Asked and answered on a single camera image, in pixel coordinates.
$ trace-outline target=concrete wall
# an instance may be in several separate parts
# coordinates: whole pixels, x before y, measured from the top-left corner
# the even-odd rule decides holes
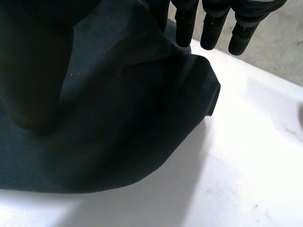
[[[169,18],[174,19],[175,13],[171,4]],[[204,17],[200,1],[194,31],[196,40],[201,39]],[[227,52],[235,23],[231,10],[217,49]],[[246,51],[238,58],[303,86],[303,0],[288,0],[281,9],[263,20]]]

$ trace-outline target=dark fabric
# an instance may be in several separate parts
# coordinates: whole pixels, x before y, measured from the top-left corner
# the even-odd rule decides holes
[[[52,89],[59,87],[60,100],[50,122],[42,127],[24,129],[11,119],[16,106],[4,97],[6,86],[11,85],[14,89],[15,85],[6,84],[2,79],[9,78],[18,83],[16,78],[20,76],[15,70],[26,72],[29,65],[36,72],[39,58],[34,58],[32,63],[23,58],[26,64],[20,62],[20,65],[24,67],[9,70],[0,61],[1,189],[85,193],[135,183],[160,167],[203,118],[212,114],[220,84],[209,62],[189,54],[188,49],[176,47],[166,38],[146,2],[121,0],[113,4],[110,0],[101,1],[74,28],[70,60],[71,32],[50,24],[48,19],[43,20],[30,8],[27,13],[15,13],[16,20],[7,13],[23,7],[28,6],[17,0],[14,7],[5,8],[1,4],[1,25],[11,28],[14,33],[20,26],[28,29],[32,28],[29,23],[34,24],[33,30],[41,37],[45,34],[47,38],[58,40],[59,44],[54,42],[54,46],[48,48],[62,46],[63,51],[59,48],[62,52],[53,53],[44,46],[48,42],[29,37],[26,37],[29,45],[26,50],[31,51],[29,47],[37,44],[42,48],[39,54],[50,51],[59,60],[64,60],[61,74],[66,64],[68,69],[62,88],[41,79],[44,88],[35,90],[37,83],[34,80],[25,81],[28,87],[22,87],[24,92],[30,93],[33,89],[37,95],[31,97],[34,104],[29,97],[24,100],[24,94],[14,93],[13,96],[20,99],[17,105],[21,103],[33,113],[31,108],[39,109],[39,102],[47,99],[40,96],[40,92],[44,94],[46,87],[52,94]],[[171,23],[167,31],[174,33]],[[2,42],[7,42],[6,31],[1,32],[0,37]],[[19,38],[18,47],[22,48],[25,41]],[[5,54],[18,66],[13,55],[19,49],[12,50],[12,55],[9,51]],[[55,60],[51,58],[44,71],[38,65],[37,72],[52,71],[51,67],[56,68],[54,64],[60,62]]]

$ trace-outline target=white tabletop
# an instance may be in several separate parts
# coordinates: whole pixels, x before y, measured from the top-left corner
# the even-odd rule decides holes
[[[302,227],[303,88],[197,41],[192,49],[221,93],[162,167],[93,194],[0,190],[0,227]]]

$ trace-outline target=white surface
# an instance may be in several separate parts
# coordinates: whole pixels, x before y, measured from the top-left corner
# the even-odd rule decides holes
[[[302,227],[303,88],[192,48],[222,90],[161,168],[94,194],[0,190],[0,227]]]

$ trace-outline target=dark green fabric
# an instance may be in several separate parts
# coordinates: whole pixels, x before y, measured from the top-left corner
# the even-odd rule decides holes
[[[10,7],[22,9],[18,4]],[[36,89],[37,82],[33,80],[26,81],[28,87],[22,89],[25,93],[32,92],[31,86],[36,89],[34,101],[32,97],[24,100],[22,95],[13,95],[25,106],[26,117],[30,119],[31,114],[35,114],[31,108],[39,109],[40,102],[47,98],[40,96],[40,92],[44,94],[46,87],[52,94],[52,89],[59,87],[60,101],[51,117],[48,116],[49,123],[33,129],[14,123],[11,113],[16,111],[18,102],[14,106],[11,100],[6,101],[4,82],[7,80],[0,81],[1,189],[85,193],[135,183],[161,166],[203,118],[212,114],[220,84],[209,62],[189,54],[188,49],[176,47],[163,35],[148,4],[139,0],[122,0],[117,4],[101,1],[75,26],[70,60],[67,54],[70,43],[65,43],[69,38],[65,36],[66,28],[50,25],[49,20],[37,14],[24,14],[25,11],[20,14],[23,21],[18,19],[6,24],[12,26],[11,32],[34,20],[35,31],[41,32],[41,36],[44,34],[45,39],[59,40],[65,54],[49,50],[54,46],[45,47],[44,39],[27,37],[28,47],[37,44],[42,47],[42,53],[50,51],[53,56],[57,54],[58,59],[50,58],[44,69],[39,66],[36,71],[39,55],[33,55],[32,49],[28,49],[31,59],[18,55],[20,58],[13,61],[13,71],[4,70],[5,65],[0,62],[0,77],[13,81],[8,85],[14,88],[14,83],[20,82],[16,80],[15,70],[23,72],[18,64],[30,65],[34,72],[41,70],[39,72],[46,75],[52,72],[52,67],[57,67],[53,64],[59,60],[69,64],[62,88],[60,83],[53,86],[43,81],[44,88]],[[0,23],[4,25],[4,20],[11,19],[2,15]],[[167,28],[170,34],[174,30],[171,26]],[[23,46],[24,37],[18,38],[21,50],[27,50]],[[41,61],[45,59],[47,56],[42,56]],[[54,103],[58,91],[55,93],[51,97]],[[45,107],[49,108],[49,104],[42,107],[47,112]],[[45,122],[42,112],[38,122]]]

